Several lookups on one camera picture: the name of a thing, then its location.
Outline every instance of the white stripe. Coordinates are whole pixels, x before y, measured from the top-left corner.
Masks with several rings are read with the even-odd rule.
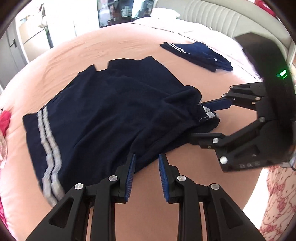
[[[211,112],[211,110],[208,107],[203,106],[203,108],[204,108],[208,117],[210,117],[211,119],[215,118],[215,114],[213,112]]]
[[[45,132],[46,132],[46,137],[47,140],[50,144],[50,147],[52,148],[53,151],[53,156],[54,156],[54,169],[52,171],[52,191],[56,198],[58,200],[61,200],[62,197],[65,195],[64,189],[61,186],[61,183],[58,179],[58,173],[62,167],[62,159],[61,159],[61,153],[59,151],[59,147],[56,144],[54,137],[52,135],[52,131],[50,129],[49,125],[49,120],[48,120],[48,112],[47,112],[47,106],[44,107],[43,109],[43,122],[45,125]]]
[[[179,47],[177,47],[176,45],[174,45],[174,44],[171,44],[171,43],[168,43],[172,48],[174,48],[174,49],[176,49],[176,50],[178,50],[179,52],[181,52],[181,53],[186,53],[183,49],[181,49],[181,48],[179,48]]]
[[[214,114],[213,112],[211,112],[211,110],[210,110],[209,108],[207,108],[207,107],[205,107],[205,106],[203,106],[203,105],[202,105],[202,107],[204,108],[205,113],[207,114],[207,117],[203,117],[203,118],[201,118],[200,121],[201,121],[202,119],[204,119],[204,118],[210,118],[210,119],[215,118],[215,114]]]
[[[177,47],[176,45],[174,45],[174,44],[171,44],[171,46],[174,46],[175,48],[177,48],[177,49],[179,49],[181,52],[183,52],[183,53],[186,53],[182,48],[180,48],[180,47]]]
[[[54,167],[54,161],[53,161],[53,156],[52,156],[52,150],[50,149],[50,146],[46,140],[45,137],[45,131],[44,131],[44,125],[42,121],[42,112],[41,110],[37,112],[37,117],[38,117],[38,128],[39,128],[39,133],[40,133],[40,139],[41,139],[41,144],[44,147],[44,150],[46,152],[46,162],[47,162],[47,168],[44,172],[43,178],[42,178],[42,185],[43,185],[43,195],[49,202],[49,204],[53,207],[57,204],[57,200],[55,199],[54,196],[51,194],[51,181],[50,181],[50,173]]]

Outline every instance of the clothing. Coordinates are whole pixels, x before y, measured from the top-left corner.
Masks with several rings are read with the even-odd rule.
[[[4,137],[6,136],[6,131],[10,123],[10,117],[11,113],[7,110],[2,111],[2,113],[0,114],[0,130]]]
[[[151,56],[80,72],[40,111],[23,117],[44,196],[54,205],[76,183],[114,174],[129,152],[139,171],[187,143],[190,131],[211,131],[219,119],[199,105],[201,97]]]
[[[171,44],[164,42],[160,46],[212,72],[215,72],[217,69],[233,70],[231,63],[227,59],[201,42],[195,42],[193,44]]]
[[[8,129],[9,123],[10,123],[10,117],[11,113],[7,110],[4,110],[0,114],[0,150],[1,150],[1,158],[0,158],[0,169],[2,169],[6,162],[6,154],[7,154],[7,145],[4,137],[6,136],[6,131]],[[0,220],[3,222],[3,224],[7,226],[6,218],[4,215],[4,209],[2,206],[1,198],[0,198]]]

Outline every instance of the bed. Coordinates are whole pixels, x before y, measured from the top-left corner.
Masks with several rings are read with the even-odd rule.
[[[203,24],[224,33],[230,39],[243,33],[237,29],[238,27],[244,28],[244,23],[246,32],[259,29],[259,32],[268,35],[268,31],[271,34],[270,37],[275,38],[275,42],[281,47],[283,53],[286,53],[285,58],[289,63],[291,56],[295,54],[295,44],[277,20],[272,29],[266,29],[265,17],[255,22],[251,14],[247,17],[245,13],[239,17],[236,16],[237,25],[235,24],[231,31],[227,31],[223,26],[226,26],[226,29],[227,26],[232,26],[232,21],[228,18],[234,21],[234,17],[227,17],[230,16],[229,14],[220,14],[220,17],[224,16],[225,21],[220,19],[217,23],[222,21],[224,23],[222,28],[218,25],[215,28],[212,24],[208,26],[207,18],[201,18],[201,20],[197,18],[200,15],[211,16],[213,9],[222,7],[220,6],[222,2],[228,13],[232,13],[231,11],[244,12],[246,8],[230,9],[230,2],[237,1],[219,1],[219,5],[215,5],[213,0],[209,2],[159,0],[156,7],[174,9],[180,13],[181,19],[196,23],[195,28],[201,28],[198,23]],[[266,18],[271,20],[272,17],[266,15]],[[244,66],[247,66],[245,60],[243,60],[243,65],[240,65],[240,61],[238,63],[236,58],[231,59],[227,53],[225,57],[231,59],[234,71],[218,70],[212,73],[159,46],[163,42],[192,43],[192,38],[195,37],[192,31],[187,32],[191,32],[189,38],[177,31],[145,25],[147,23],[142,22],[141,24],[124,23],[110,26],[63,43],[28,64],[4,90],[0,97],[0,106],[11,111],[12,117],[6,137],[7,161],[0,175],[0,195],[8,228],[16,240],[25,240],[51,209],[42,196],[35,177],[26,145],[22,117],[27,113],[38,111],[78,72],[92,64],[97,70],[103,70],[107,67],[108,61],[116,58],[142,59],[152,56],[167,67],[184,85],[198,88],[203,95],[203,101],[219,98],[221,94],[228,91],[231,85],[259,81],[250,66],[244,69]],[[221,122],[214,131],[224,134],[231,134],[256,118],[253,111],[238,107],[219,111],[218,114]],[[219,183],[241,208],[246,205],[251,196],[260,173],[260,170],[223,173],[213,151],[201,150],[189,144],[169,152],[167,156],[170,164],[178,166],[182,174],[189,176],[196,183],[203,185]],[[135,175],[130,201],[126,205],[116,205],[115,208],[116,234],[119,241],[130,239],[176,240],[178,205],[167,205],[163,199],[157,162],[153,162]]]

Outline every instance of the red fabric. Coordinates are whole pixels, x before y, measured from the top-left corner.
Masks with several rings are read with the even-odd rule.
[[[7,110],[4,110],[0,115],[0,130],[2,131],[2,135],[6,136],[6,130],[10,123],[11,113]]]
[[[275,12],[272,11],[269,7],[267,7],[262,0],[256,0],[255,1],[255,5],[257,5],[258,7],[262,8],[263,10],[265,10],[266,12],[268,12],[270,15],[276,17]]]
[[[0,115],[0,130],[1,130],[2,135],[4,137],[6,136],[6,131],[8,129],[9,123],[10,123],[10,117],[11,117],[11,113],[7,110],[3,111]],[[3,210],[1,198],[0,198],[0,219],[2,220],[4,225],[8,228],[7,223],[6,223],[6,219],[4,216],[4,210]]]

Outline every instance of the bed headboard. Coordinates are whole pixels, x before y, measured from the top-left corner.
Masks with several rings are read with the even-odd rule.
[[[295,43],[284,25],[247,0],[158,0],[155,7],[173,9],[179,19],[200,23],[231,38],[253,32],[277,43],[288,66],[293,63]]]

